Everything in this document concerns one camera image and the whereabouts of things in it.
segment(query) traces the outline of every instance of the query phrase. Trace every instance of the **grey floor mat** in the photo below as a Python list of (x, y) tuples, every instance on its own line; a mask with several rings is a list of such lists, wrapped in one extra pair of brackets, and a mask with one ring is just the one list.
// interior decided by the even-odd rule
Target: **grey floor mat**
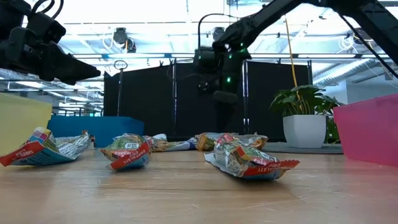
[(342, 154), (341, 144), (325, 144), (320, 149), (288, 147), (286, 142), (269, 142), (264, 147), (265, 152), (306, 153), (306, 154)]

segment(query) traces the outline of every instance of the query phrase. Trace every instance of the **potted plant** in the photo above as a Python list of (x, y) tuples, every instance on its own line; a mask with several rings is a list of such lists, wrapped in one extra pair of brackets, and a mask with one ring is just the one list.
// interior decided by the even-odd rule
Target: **potted plant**
[(290, 147), (318, 148), (330, 138), (338, 140), (333, 108), (342, 105), (336, 98), (313, 85), (280, 90), (270, 109), (282, 113), (284, 133)]

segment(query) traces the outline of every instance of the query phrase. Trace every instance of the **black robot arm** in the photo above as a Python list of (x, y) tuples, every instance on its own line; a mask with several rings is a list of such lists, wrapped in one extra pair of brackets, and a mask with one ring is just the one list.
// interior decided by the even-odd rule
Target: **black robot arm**
[[(76, 81), (101, 75), (95, 67), (83, 63), (71, 54), (65, 54), (58, 42), (65, 35), (65, 28), (54, 16), (36, 12), (48, 0), (40, 0), (33, 9), (23, 0), (0, 1), (0, 68), (38, 75), (45, 81), (58, 78), (61, 82), (74, 85)], [(22, 27), (24, 16), (28, 17), (26, 28)]]
[[(225, 103), (234, 103), (237, 100), (241, 65), (245, 59), (250, 58), (247, 47), (264, 29), (301, 3), (330, 7), (353, 29), (343, 16), (352, 17), (381, 49), (398, 63), (398, 21), (377, 0), (275, 0), (267, 6), (264, 5), (259, 12), (231, 24), (226, 28), (224, 35), (213, 42), (212, 47), (200, 47), (195, 51), (194, 65), (198, 72), (220, 75), (219, 90), (214, 92), (215, 100)], [(381, 63), (396, 75), (366, 41), (362, 41)]]

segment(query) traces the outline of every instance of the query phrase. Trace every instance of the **chocolate bar wrapper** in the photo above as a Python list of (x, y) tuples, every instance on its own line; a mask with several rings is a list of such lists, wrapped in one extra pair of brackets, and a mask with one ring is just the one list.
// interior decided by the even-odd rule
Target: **chocolate bar wrapper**
[(55, 138), (46, 128), (35, 128), (20, 148), (0, 157), (3, 166), (45, 166), (74, 161), (90, 146), (87, 131), (80, 136)]
[(123, 170), (144, 167), (152, 152), (150, 143), (144, 137), (136, 134), (123, 134), (104, 149), (104, 156), (112, 161), (106, 166), (110, 170)]
[(268, 141), (267, 136), (262, 136), (257, 134), (238, 135), (236, 133), (231, 133), (231, 134), (203, 133), (197, 136), (198, 143), (196, 148), (199, 151), (212, 151), (214, 150), (214, 146), (216, 144), (217, 139), (224, 136), (225, 134), (231, 136), (234, 140), (240, 141), (240, 144), (242, 144), (243, 146), (251, 146), (256, 149), (262, 149)]
[(174, 152), (174, 151), (186, 151), (195, 149), (198, 140), (196, 138), (190, 138), (187, 141), (179, 142), (168, 142), (166, 135), (158, 134), (156, 136), (144, 136), (144, 138), (150, 142), (152, 146), (152, 152)]
[(299, 161), (280, 161), (251, 146), (245, 146), (232, 135), (219, 138), (214, 152), (205, 154), (207, 162), (221, 171), (244, 179), (276, 180)]

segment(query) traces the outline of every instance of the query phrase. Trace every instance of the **wooden table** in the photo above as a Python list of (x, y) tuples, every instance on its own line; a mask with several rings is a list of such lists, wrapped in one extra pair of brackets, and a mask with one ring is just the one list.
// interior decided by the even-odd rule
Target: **wooden table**
[(97, 151), (69, 164), (0, 168), (0, 223), (397, 223), (398, 169), (275, 155), (301, 163), (275, 182), (230, 177), (198, 151), (155, 153), (145, 169), (121, 173)]

